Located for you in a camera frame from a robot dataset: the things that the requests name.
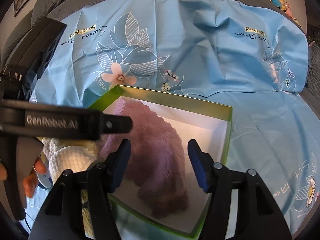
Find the blue fabric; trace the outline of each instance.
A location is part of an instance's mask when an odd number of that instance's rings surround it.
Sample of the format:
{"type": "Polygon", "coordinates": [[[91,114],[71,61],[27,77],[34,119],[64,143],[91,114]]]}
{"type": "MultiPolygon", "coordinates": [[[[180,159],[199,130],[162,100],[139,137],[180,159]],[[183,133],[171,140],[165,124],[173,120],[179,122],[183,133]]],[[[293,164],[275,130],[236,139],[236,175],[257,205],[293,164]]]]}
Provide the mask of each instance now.
{"type": "MultiPolygon", "coordinates": [[[[123,83],[230,105],[227,166],[256,169],[291,232],[298,229],[320,180],[320,121],[296,94],[308,69],[300,29],[231,0],[107,0],[62,22],[67,29],[33,94],[38,102],[88,107],[123,83]]],[[[124,239],[179,238],[120,214],[124,239]]]]}

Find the hand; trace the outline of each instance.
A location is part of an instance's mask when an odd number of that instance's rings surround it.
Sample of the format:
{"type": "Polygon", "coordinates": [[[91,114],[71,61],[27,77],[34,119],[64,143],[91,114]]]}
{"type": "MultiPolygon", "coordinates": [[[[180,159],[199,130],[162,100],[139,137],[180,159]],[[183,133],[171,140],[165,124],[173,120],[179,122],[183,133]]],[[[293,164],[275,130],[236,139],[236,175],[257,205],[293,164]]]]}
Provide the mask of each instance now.
{"type": "MultiPolygon", "coordinates": [[[[24,192],[27,197],[31,198],[33,197],[36,187],[38,186],[38,177],[35,173],[38,172],[39,174],[45,174],[47,172],[46,166],[43,164],[40,158],[37,158],[35,164],[34,164],[34,170],[31,171],[30,175],[25,177],[23,180],[23,187],[24,192]]],[[[6,168],[0,163],[0,180],[6,180],[8,178],[8,173],[6,168]]]]}

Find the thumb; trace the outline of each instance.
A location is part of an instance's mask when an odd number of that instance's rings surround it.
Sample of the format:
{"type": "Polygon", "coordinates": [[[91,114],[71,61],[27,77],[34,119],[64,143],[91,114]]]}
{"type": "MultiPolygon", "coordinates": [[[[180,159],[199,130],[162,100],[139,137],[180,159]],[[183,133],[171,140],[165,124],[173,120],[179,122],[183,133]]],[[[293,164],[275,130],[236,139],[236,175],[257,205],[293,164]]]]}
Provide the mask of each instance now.
{"type": "Polygon", "coordinates": [[[6,180],[8,177],[7,170],[3,166],[3,164],[0,163],[0,181],[1,180],[6,180]]]}

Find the flower center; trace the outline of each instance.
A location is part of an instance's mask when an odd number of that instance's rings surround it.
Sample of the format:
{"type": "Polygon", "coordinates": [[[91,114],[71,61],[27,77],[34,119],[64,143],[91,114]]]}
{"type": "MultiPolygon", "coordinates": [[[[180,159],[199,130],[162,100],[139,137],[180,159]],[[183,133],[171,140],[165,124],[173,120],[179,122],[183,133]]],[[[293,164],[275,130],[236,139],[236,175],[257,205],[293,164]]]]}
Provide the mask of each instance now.
{"type": "Polygon", "coordinates": [[[309,188],[309,192],[308,192],[308,197],[311,197],[312,192],[313,192],[313,187],[310,187],[310,188],[309,188]]]}
{"type": "Polygon", "coordinates": [[[121,76],[118,77],[118,80],[119,80],[119,81],[124,81],[124,80],[125,80],[125,77],[121,75],[121,76]]]}

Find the blue plush toy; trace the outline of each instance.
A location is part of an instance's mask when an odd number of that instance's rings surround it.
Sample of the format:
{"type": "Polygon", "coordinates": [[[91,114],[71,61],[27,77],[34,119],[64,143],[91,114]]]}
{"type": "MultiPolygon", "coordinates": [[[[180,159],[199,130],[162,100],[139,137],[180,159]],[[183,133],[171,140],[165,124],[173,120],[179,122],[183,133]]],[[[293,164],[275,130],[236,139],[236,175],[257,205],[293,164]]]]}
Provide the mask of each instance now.
{"type": "Polygon", "coordinates": [[[272,2],[275,6],[277,6],[279,9],[282,8],[282,4],[280,3],[279,0],[271,0],[271,2],[272,2]]]}

